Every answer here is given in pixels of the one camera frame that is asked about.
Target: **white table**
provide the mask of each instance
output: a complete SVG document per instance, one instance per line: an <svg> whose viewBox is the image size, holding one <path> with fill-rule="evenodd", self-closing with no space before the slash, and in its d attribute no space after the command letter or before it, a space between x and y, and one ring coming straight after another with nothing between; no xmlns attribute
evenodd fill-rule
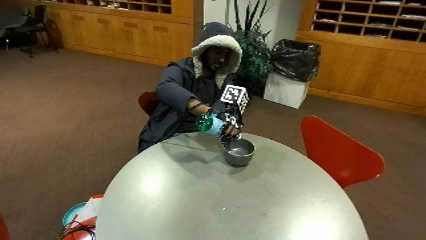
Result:
<svg viewBox="0 0 426 240"><path fill-rule="evenodd" d="M186 134L138 155L102 203L98 240L363 240L356 207L297 151L252 134L251 164L227 164L219 139Z"/></svg>

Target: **wooden cabinet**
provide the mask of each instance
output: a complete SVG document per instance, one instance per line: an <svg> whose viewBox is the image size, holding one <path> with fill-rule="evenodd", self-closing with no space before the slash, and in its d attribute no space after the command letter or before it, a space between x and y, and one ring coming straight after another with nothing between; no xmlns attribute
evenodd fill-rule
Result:
<svg viewBox="0 0 426 240"><path fill-rule="evenodd" d="M305 0L297 40L321 45L309 93L426 115L425 27L425 0Z"/></svg>
<svg viewBox="0 0 426 240"><path fill-rule="evenodd" d="M53 36L66 48L167 65L191 56L203 29L203 1L57 0L49 6Z"/></svg>

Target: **cable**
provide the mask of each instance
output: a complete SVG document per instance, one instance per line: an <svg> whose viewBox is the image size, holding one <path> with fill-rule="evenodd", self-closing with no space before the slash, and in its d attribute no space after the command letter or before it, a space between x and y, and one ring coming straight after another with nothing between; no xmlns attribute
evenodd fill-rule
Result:
<svg viewBox="0 0 426 240"><path fill-rule="evenodd" d="M68 228L74 223L78 223L76 227ZM74 233L79 232L79 231L84 231L91 235L92 240L95 240L95 230L96 226L95 225L83 225L80 222L78 221L72 221L71 223L68 223L64 226L64 230L60 233L60 235L58 236L58 240L64 240L66 237L68 237L70 235L72 235Z"/></svg>

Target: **gray bowl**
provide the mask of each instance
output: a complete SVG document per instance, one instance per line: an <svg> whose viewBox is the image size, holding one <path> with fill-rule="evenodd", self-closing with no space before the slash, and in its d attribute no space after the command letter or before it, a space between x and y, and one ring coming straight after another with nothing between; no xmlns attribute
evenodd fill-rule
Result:
<svg viewBox="0 0 426 240"><path fill-rule="evenodd" d="M230 164L247 166L255 155L255 144L247 139L236 139L223 144L224 156Z"/></svg>

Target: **person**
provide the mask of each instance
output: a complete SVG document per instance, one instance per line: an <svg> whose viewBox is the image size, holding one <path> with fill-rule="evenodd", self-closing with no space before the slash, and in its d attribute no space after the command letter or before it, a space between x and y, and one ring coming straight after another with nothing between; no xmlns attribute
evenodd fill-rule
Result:
<svg viewBox="0 0 426 240"><path fill-rule="evenodd" d="M232 84L243 55L235 34L224 24L208 23L192 48L194 57L166 68L156 88L160 105L140 133L139 153L178 133L199 131L198 118L219 109L224 111L219 100L226 86ZM242 126L231 122L227 125L226 135L236 136Z"/></svg>

